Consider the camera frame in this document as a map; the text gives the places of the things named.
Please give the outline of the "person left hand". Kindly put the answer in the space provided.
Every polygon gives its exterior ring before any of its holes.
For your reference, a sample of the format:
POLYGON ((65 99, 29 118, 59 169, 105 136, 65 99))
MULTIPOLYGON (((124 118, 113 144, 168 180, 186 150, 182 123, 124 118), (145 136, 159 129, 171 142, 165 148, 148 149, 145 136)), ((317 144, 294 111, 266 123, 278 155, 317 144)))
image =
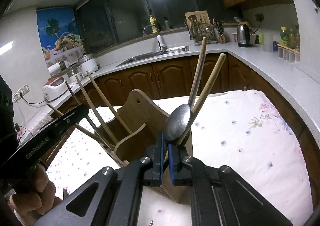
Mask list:
POLYGON ((41 216, 62 202, 62 199, 55 195, 56 187, 48 179, 41 164, 36 165, 35 176, 31 182, 31 188, 35 191, 15 193, 9 198, 15 216, 23 225, 34 225, 41 216))

